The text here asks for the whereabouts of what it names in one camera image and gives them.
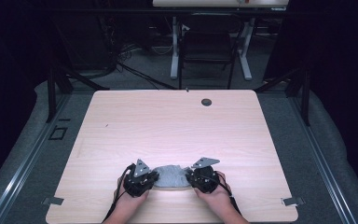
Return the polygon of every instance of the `gray corner bracket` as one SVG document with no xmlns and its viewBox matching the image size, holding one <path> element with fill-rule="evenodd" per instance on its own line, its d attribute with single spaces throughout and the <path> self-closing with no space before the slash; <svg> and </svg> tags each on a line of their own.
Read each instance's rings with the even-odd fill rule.
<svg viewBox="0 0 358 224">
<path fill-rule="evenodd" d="M 289 205 L 299 206 L 301 204 L 304 204 L 305 201 L 301 197 L 298 197 L 298 198 L 282 199 L 282 203 L 286 206 L 289 206 Z"/>
<path fill-rule="evenodd" d="M 43 200 L 42 204 L 44 204 L 44 205 L 51 205 L 51 204 L 61 205 L 62 202 L 63 202 L 63 199 L 61 199 L 61 198 L 51 197 L 51 198 L 45 198 Z"/>
</svg>

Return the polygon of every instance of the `chair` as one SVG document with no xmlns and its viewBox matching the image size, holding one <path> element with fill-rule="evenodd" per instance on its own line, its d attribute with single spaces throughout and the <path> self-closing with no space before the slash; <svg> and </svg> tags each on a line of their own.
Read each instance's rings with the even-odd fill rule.
<svg viewBox="0 0 358 224">
<path fill-rule="evenodd" d="M 223 64 L 223 70 L 231 64 L 227 84 L 227 89 L 230 89 L 238 42 L 244 28 L 243 21 L 233 14 L 216 13 L 192 14 L 178 18 L 178 21 L 179 89 L 182 89 L 182 69 L 185 63 Z"/>
</svg>

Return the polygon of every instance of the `hand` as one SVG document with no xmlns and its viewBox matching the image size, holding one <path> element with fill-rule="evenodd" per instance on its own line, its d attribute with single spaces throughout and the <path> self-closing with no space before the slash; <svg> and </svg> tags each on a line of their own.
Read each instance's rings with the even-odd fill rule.
<svg viewBox="0 0 358 224">
<path fill-rule="evenodd" d="M 104 224 L 124 224 L 135 214 L 136 210 L 139 206 L 146 200 L 149 194 L 149 190 L 145 191 L 140 197 L 132 198 L 130 194 L 125 192 L 123 183 L 121 183 L 119 189 L 119 196 L 121 197 L 118 199 L 116 208 L 113 210 L 112 214 L 109 218 L 104 221 Z"/>
<path fill-rule="evenodd" d="M 219 174 L 220 183 L 226 186 L 229 191 L 231 191 L 231 187 L 228 183 L 226 183 L 225 174 L 219 171 L 216 172 Z M 237 212 L 237 210 L 235 210 L 231 200 L 229 199 L 228 192 L 222 186 L 218 185 L 217 188 L 211 193 L 202 193 L 197 188 L 194 188 L 194 191 L 196 191 L 197 196 L 205 201 L 209 208 L 211 208 L 211 210 L 226 224 L 249 223 L 243 216 L 241 216 L 240 213 Z"/>
</svg>

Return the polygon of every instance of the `light wood table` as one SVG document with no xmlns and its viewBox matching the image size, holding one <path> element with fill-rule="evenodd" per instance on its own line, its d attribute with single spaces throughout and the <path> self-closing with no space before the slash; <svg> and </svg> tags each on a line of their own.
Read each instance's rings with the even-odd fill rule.
<svg viewBox="0 0 358 224">
<path fill-rule="evenodd" d="M 153 7 L 238 7 L 238 8 L 279 8 L 285 9 L 289 0 L 153 0 Z M 251 70 L 246 59 L 255 19 L 245 23 L 242 33 L 243 45 L 239 49 L 240 62 L 245 80 L 252 80 Z M 176 18 L 172 20 L 172 65 L 171 78 L 176 79 L 179 66 L 178 25 Z"/>
<path fill-rule="evenodd" d="M 205 106 L 202 99 L 210 99 Z M 220 160 L 238 207 L 251 222 L 294 221 L 269 128 L 253 91 L 97 91 L 55 193 L 48 223 L 101 223 L 117 178 L 142 159 L 151 169 Z M 131 223 L 218 223 L 194 190 L 150 190 Z"/>
</svg>

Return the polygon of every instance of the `table leg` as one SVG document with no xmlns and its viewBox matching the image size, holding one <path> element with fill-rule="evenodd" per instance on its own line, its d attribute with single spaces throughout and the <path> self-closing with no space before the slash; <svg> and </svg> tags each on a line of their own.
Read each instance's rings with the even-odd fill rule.
<svg viewBox="0 0 358 224">
<path fill-rule="evenodd" d="M 245 77 L 245 80 L 248 81 L 252 80 L 252 74 L 251 74 L 251 70 L 249 69 L 248 61 L 246 59 L 246 53 L 249 48 L 249 43 L 251 42 L 254 27 L 255 27 L 255 19 L 251 19 L 249 22 L 246 22 L 245 29 L 244 29 L 245 40 L 243 41 L 242 49 L 238 50 L 238 53 L 240 55 L 243 76 Z"/>
<path fill-rule="evenodd" d="M 179 53 L 178 53 L 178 23 L 176 17 L 172 19 L 172 64 L 171 64 L 171 79 L 178 78 Z"/>
</svg>

